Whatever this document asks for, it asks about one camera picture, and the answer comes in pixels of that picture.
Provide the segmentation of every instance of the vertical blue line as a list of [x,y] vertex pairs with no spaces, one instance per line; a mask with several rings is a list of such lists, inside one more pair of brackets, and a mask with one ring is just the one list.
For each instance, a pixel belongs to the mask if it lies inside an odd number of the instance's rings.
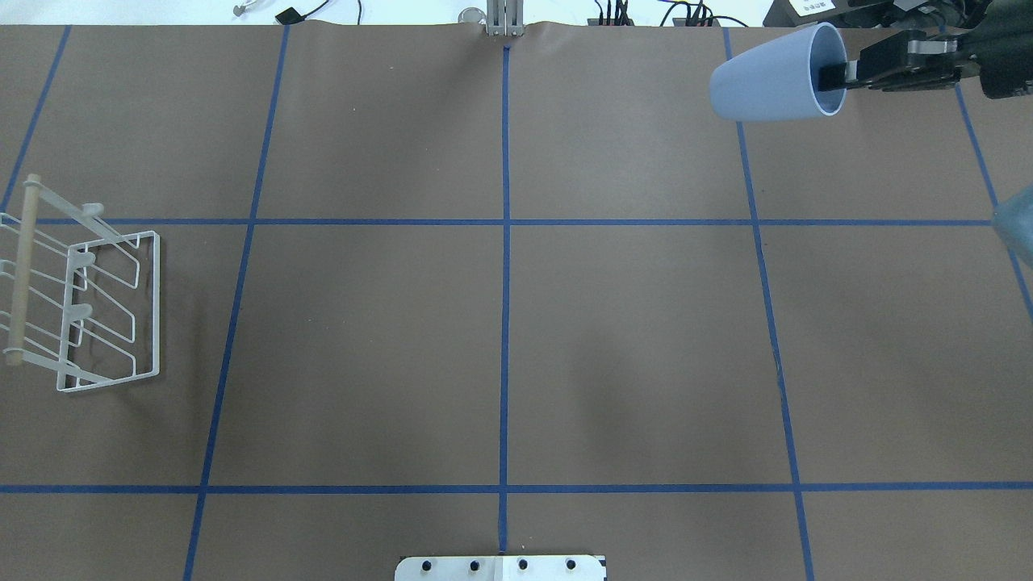
[[36,109],[32,112],[32,119],[29,121],[29,128],[25,130],[25,139],[22,140],[22,149],[18,152],[18,159],[14,161],[14,167],[10,172],[10,179],[7,180],[7,188],[4,189],[3,201],[0,201],[0,212],[7,211],[10,195],[14,191],[14,184],[18,182],[18,175],[22,173],[22,163],[25,162],[25,156],[29,153],[32,134],[36,131],[36,123],[39,121],[39,115],[43,112],[43,103],[46,102],[46,95],[51,92],[54,77],[58,73],[58,64],[61,63],[61,56],[64,54],[65,44],[68,43],[69,34],[71,34],[70,24],[65,26],[64,32],[61,34],[61,41],[58,42],[58,52],[54,55],[54,62],[51,63],[50,72],[46,73],[46,82],[43,83],[43,90],[39,92],[39,99],[36,100]]
[[[975,127],[972,126],[972,118],[969,116],[968,105],[965,104],[965,95],[962,94],[961,86],[954,85],[954,95],[958,97],[958,106],[962,110],[962,120],[965,121],[965,130],[968,131],[969,141],[972,143],[972,149],[975,151],[975,160],[979,164],[979,172],[982,174],[982,183],[987,186],[990,203],[994,208],[997,208],[997,190],[994,189],[994,182],[990,179],[987,159],[982,155],[982,148],[979,147],[979,139],[975,135]],[[1023,275],[1023,269],[1019,265],[1019,257],[1015,256],[1014,251],[1010,248],[1008,249],[1008,259],[1011,261],[1011,270],[1015,274],[1015,281],[1019,282],[1019,292],[1022,294],[1023,302],[1026,304],[1026,312],[1029,313],[1030,319],[1033,319],[1033,298],[1030,297],[1029,286],[1026,285],[1026,277]]]
[[229,362],[233,353],[233,340],[237,336],[237,322],[241,313],[241,300],[244,297],[244,281],[248,275],[248,262],[251,257],[251,242],[254,239],[255,217],[258,215],[258,203],[261,198],[261,184],[265,176],[265,159],[269,156],[269,144],[273,137],[273,121],[276,118],[276,104],[280,95],[280,80],[283,77],[283,63],[287,55],[287,38],[290,27],[283,27],[280,39],[280,57],[276,64],[276,78],[273,81],[273,95],[269,103],[269,116],[265,118],[265,134],[262,137],[261,154],[258,157],[258,171],[255,176],[255,187],[251,197],[251,212],[248,230],[244,236],[244,249],[241,252],[241,267],[237,273],[237,290],[233,293],[233,306],[229,312],[229,328],[226,331],[226,346],[222,355],[222,367],[219,371],[219,386],[215,392],[215,405],[212,408],[212,423],[208,431],[208,445],[205,448],[205,465],[201,468],[200,491],[197,493],[197,504],[194,507],[193,525],[190,528],[190,545],[187,548],[186,564],[183,569],[184,581],[193,576],[194,557],[197,554],[197,542],[200,538],[201,519],[205,516],[205,500],[208,496],[208,483],[212,473],[212,458],[215,455],[215,440],[219,434],[219,420],[222,417],[222,402],[226,393],[226,379],[229,376]]
[[509,47],[502,48],[502,347],[499,393],[499,552],[506,551],[509,486]]
[[[731,39],[728,29],[724,33],[724,55],[731,59]],[[782,353],[778,343],[778,328],[775,325],[775,309],[772,306],[771,284],[768,280],[768,262],[764,259],[763,239],[760,233],[760,217],[757,212],[756,196],[753,192],[753,174],[750,171],[750,156],[746,147],[746,130],[743,124],[735,122],[739,134],[739,154],[743,162],[743,180],[746,183],[746,196],[750,206],[750,222],[753,226],[753,247],[757,254],[757,269],[760,272],[760,288],[764,298],[764,313],[768,317],[768,337],[772,344],[772,356],[775,359],[775,372],[778,377],[778,390],[782,406],[782,430],[785,432],[785,448],[789,457],[789,475],[792,478],[793,499],[796,503],[796,525],[800,528],[800,546],[804,556],[804,572],[808,581],[814,581],[814,562],[811,557],[810,533],[807,529],[807,513],[804,509],[804,493],[800,487],[800,465],[796,463],[796,444],[792,435],[792,420],[789,416],[789,396],[785,389],[785,373],[782,369]]]

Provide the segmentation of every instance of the light blue plastic cup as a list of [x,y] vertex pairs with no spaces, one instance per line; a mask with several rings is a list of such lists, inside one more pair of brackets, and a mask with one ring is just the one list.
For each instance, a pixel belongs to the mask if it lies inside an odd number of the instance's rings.
[[1033,185],[994,210],[994,230],[1008,248],[1033,268]]
[[754,47],[711,74],[711,106],[733,121],[788,121],[839,113],[846,89],[818,91],[818,70],[846,62],[839,30],[828,23]]

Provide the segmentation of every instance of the white label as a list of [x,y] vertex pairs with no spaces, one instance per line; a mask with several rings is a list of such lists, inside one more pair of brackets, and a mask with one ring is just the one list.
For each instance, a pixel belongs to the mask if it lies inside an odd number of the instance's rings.
[[833,0],[789,0],[796,13],[802,17],[809,17],[818,12],[824,12],[836,8]]

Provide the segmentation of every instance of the horizontal blue line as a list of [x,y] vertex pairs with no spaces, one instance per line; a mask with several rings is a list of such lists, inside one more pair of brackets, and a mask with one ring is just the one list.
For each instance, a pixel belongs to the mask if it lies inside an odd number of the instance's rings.
[[[1033,481],[932,481],[747,484],[511,484],[509,494],[677,494],[742,492],[904,492],[934,490],[1033,490]],[[442,485],[241,485],[209,486],[208,494],[498,494],[495,484]],[[199,486],[6,484],[0,494],[197,494]]]
[[[477,218],[108,218],[111,224],[161,225],[414,225],[414,226],[501,226],[504,219]],[[890,220],[851,218],[761,218],[763,226],[990,226],[990,220]],[[40,218],[41,224],[73,224],[67,218]],[[511,219],[513,226],[748,226],[739,218],[686,219]]]

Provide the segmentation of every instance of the black connector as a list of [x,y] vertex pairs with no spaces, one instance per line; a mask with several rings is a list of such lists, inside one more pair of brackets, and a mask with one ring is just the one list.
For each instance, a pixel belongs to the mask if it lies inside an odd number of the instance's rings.
[[300,22],[305,22],[305,17],[303,17],[301,12],[299,12],[293,8],[293,6],[291,6],[290,8],[287,8],[286,10],[280,12],[279,14],[276,14],[276,22],[284,26],[287,26],[291,24],[298,24]]

